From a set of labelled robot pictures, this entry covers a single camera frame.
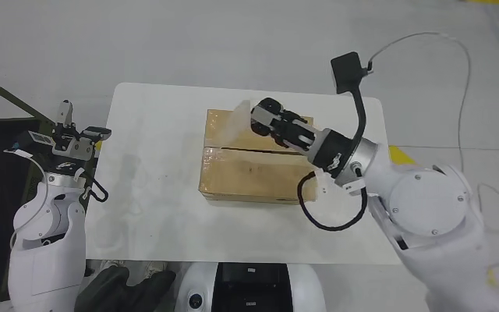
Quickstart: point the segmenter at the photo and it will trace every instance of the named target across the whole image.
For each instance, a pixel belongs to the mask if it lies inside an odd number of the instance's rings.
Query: yellow marking
[[[396,146],[390,146],[391,162],[396,165],[417,165],[416,162]]]
[[[494,270],[492,270],[491,268],[489,269],[489,271],[487,271],[487,282],[489,283],[489,285],[497,287],[497,281],[494,275]]]
[[[469,2],[478,2],[478,3],[488,3],[490,5],[499,5],[499,0],[468,0]]]

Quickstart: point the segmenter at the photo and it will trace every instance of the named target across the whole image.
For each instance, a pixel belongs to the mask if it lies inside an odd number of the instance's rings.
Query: cardboard box
[[[209,200],[297,204],[298,182],[313,171],[313,166],[304,156],[251,129],[221,146],[217,136],[225,130],[230,114],[208,110],[199,191]],[[316,184],[314,179],[307,182],[305,200],[315,200]]]

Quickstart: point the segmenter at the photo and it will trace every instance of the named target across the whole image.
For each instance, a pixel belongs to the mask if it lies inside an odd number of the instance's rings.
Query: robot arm
[[[307,156],[344,190],[358,194],[365,185],[370,213],[402,263],[428,288],[430,310],[499,310],[499,295],[487,284],[482,216],[459,170],[393,165],[387,146],[362,138],[352,148],[352,140],[314,129],[271,98],[251,118],[255,133]]]
[[[106,140],[111,130],[88,127],[78,133],[72,111],[73,105],[63,101],[52,137],[27,131],[8,151],[25,158],[39,156],[44,171],[36,197],[14,217],[9,294],[16,312],[74,310],[86,259],[85,210],[79,198],[90,194],[104,201],[108,196],[83,168],[94,155],[95,143]],[[86,178],[103,191],[103,199],[90,187],[86,191]]]

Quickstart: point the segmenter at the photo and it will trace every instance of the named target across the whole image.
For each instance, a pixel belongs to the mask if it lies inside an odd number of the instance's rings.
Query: white table
[[[399,264],[369,213],[343,232],[316,229],[299,206],[208,201],[198,191],[206,110],[272,97],[314,124],[351,137],[350,97],[121,83],[115,89],[96,178],[107,202],[91,200],[87,258],[163,261]],[[364,98],[365,137],[386,144],[380,102]],[[323,223],[359,209],[339,188],[312,207]]]

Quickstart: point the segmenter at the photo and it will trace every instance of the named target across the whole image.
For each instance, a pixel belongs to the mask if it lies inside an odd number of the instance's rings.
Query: black cable
[[[356,174],[357,174],[357,176],[359,178],[362,178],[362,172],[360,171],[360,168],[356,169]],[[362,216],[364,216],[364,212],[366,212],[366,208],[367,208],[367,191],[366,191],[366,187],[363,187],[360,190],[360,193],[361,193],[361,196],[362,196],[362,204],[361,204],[359,213],[355,217],[353,217],[352,220],[346,222],[344,225],[340,225],[340,226],[326,226],[326,225],[320,224],[316,219],[314,219],[312,217],[312,215],[309,213],[309,211],[306,209],[306,207],[305,207],[305,201],[303,200],[303,185],[305,184],[306,181],[312,179],[314,176],[315,176],[315,172],[311,172],[308,175],[305,175],[300,180],[300,182],[298,183],[298,188],[297,188],[299,205],[302,208],[303,213],[305,214],[305,216],[310,220],[310,222],[312,222],[317,228],[323,229],[324,231],[338,232],[338,231],[343,231],[344,229],[348,229],[350,226],[352,226],[355,223],[357,223],[358,221],[360,221],[360,219],[362,218]]]
[[[97,194],[92,189],[90,189],[88,191],[88,193],[93,198],[95,198],[96,201],[98,201],[100,203],[104,203],[106,200],[108,200],[108,197],[109,197],[108,191],[105,190],[105,188],[102,187],[102,185],[99,182],[97,182],[97,180],[90,173],[88,173],[86,170],[84,170],[83,173],[82,173],[82,175],[86,176],[88,179],[90,179],[92,181],[92,183],[95,183],[95,185],[99,188],[99,190],[101,190],[101,192],[104,194],[104,198],[100,198],[100,197],[97,196]]]

